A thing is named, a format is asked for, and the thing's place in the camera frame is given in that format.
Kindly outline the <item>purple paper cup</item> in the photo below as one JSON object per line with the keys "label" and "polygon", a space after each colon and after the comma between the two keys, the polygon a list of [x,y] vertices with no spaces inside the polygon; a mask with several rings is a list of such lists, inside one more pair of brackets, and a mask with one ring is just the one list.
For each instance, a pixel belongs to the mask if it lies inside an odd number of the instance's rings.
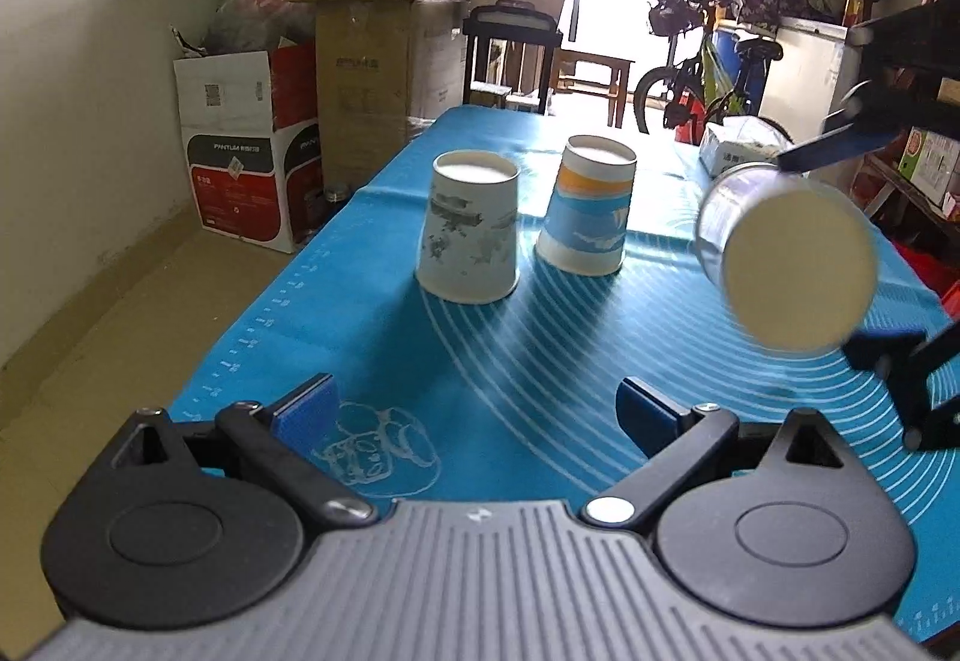
{"label": "purple paper cup", "polygon": [[709,185],[695,253],[745,333],[773,351],[839,346],[877,290],[862,212],[830,185],[771,164],[734,167]]}

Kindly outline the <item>blue orange paper cup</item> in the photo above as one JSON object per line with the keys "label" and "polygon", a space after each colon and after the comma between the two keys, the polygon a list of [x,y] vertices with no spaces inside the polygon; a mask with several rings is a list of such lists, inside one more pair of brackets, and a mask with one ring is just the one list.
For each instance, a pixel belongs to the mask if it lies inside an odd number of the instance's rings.
{"label": "blue orange paper cup", "polygon": [[635,173],[635,151],[622,141],[569,136],[535,244],[540,260],[578,276],[617,273]]}

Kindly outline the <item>white paper cup grey print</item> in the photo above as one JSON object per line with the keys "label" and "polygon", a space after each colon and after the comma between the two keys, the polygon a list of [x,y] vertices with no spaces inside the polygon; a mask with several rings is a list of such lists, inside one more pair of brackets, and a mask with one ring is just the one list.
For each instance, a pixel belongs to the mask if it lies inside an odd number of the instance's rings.
{"label": "white paper cup grey print", "polygon": [[487,305],[516,289],[519,169],[475,149],[433,161],[415,276],[421,289],[455,304]]}

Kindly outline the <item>orange drink bottle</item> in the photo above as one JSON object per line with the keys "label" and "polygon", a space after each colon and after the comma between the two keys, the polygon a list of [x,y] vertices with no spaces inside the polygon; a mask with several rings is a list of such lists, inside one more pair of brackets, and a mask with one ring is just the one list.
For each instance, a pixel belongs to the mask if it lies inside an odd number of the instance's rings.
{"label": "orange drink bottle", "polygon": [[854,28],[862,23],[864,17],[864,0],[846,0],[843,11],[843,26]]}

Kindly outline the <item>white green small box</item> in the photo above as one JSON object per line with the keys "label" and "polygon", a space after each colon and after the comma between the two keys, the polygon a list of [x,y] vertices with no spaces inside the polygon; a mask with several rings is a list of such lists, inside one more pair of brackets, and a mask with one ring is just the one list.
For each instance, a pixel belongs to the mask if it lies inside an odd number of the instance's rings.
{"label": "white green small box", "polygon": [[944,134],[912,128],[898,163],[898,172],[935,206],[958,195],[960,146]]}

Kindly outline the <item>white chest freezer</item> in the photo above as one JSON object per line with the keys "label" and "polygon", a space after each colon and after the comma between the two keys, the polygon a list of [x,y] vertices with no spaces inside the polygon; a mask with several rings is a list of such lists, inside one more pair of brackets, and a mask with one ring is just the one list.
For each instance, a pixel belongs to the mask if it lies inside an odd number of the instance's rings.
{"label": "white chest freezer", "polygon": [[760,115],[775,120],[794,143],[811,141],[854,88],[859,52],[843,26],[799,17],[781,19],[776,42],[782,58],[766,76]]}

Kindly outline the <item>tissue box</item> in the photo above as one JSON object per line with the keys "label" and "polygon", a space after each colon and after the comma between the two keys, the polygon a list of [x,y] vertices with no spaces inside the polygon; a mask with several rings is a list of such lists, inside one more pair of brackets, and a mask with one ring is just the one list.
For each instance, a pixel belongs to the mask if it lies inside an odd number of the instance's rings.
{"label": "tissue box", "polygon": [[698,159],[709,177],[716,179],[732,167],[768,163],[792,145],[788,134],[765,118],[737,115],[706,125]]}

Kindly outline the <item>green bicycle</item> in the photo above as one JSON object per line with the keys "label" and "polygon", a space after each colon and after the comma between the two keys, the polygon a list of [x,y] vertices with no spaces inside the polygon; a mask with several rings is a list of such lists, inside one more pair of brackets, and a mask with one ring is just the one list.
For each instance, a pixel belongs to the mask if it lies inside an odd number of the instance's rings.
{"label": "green bicycle", "polygon": [[649,10],[649,26],[656,37],[675,42],[689,32],[700,33],[693,55],[674,65],[652,68],[641,76],[633,94],[633,112],[641,133],[651,131],[647,104],[661,109],[666,130],[677,133],[682,143],[698,146],[706,125],[722,124],[727,117],[760,115],[760,101],[748,92],[755,73],[763,76],[784,56],[771,37],[745,34],[737,37],[734,50],[739,64],[732,73],[722,67],[713,42],[718,13],[737,0],[656,0]]}

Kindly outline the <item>blue silicone baking mat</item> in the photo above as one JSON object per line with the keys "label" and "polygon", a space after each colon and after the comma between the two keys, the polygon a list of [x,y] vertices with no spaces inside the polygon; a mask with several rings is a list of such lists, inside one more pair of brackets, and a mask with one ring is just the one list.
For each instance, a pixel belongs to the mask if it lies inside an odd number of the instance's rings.
{"label": "blue silicone baking mat", "polygon": [[[563,273],[535,242],[573,125],[462,107],[400,152],[226,329],[172,404],[208,419],[334,377],[340,416],[306,452],[355,491],[396,498],[581,505],[640,466],[615,419],[635,377],[658,395],[750,420],[815,407],[884,485],[918,541],[896,614],[916,640],[958,620],[958,458],[910,453],[877,378],[838,352],[766,351],[701,271],[693,227],[708,188],[693,149],[649,136],[638,154],[622,268]],[[441,301],[416,282],[434,159],[480,149],[519,169],[517,268],[491,305]]]}

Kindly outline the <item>wooden stool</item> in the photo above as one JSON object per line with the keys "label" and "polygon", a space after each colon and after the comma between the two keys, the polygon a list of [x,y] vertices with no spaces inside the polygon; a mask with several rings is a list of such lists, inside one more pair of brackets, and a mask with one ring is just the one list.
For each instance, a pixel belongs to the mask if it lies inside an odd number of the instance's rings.
{"label": "wooden stool", "polygon": [[607,125],[622,128],[630,97],[631,58],[562,49],[551,63],[550,89],[555,94],[599,97],[607,104]]}

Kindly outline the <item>white red appliance box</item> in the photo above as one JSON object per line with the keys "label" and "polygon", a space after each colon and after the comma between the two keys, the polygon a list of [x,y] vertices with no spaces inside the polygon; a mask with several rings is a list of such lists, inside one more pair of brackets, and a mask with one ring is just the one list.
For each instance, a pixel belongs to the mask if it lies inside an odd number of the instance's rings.
{"label": "white red appliance box", "polygon": [[181,58],[172,69],[203,229],[298,250],[325,211],[313,42]]}

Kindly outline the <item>lower stacked cardboard box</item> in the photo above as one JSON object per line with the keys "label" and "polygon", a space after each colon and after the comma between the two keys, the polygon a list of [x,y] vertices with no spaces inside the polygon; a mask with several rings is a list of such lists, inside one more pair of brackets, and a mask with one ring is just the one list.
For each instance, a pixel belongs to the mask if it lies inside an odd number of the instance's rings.
{"label": "lower stacked cardboard box", "polygon": [[356,190],[464,102],[462,0],[324,1],[316,14],[320,154]]}

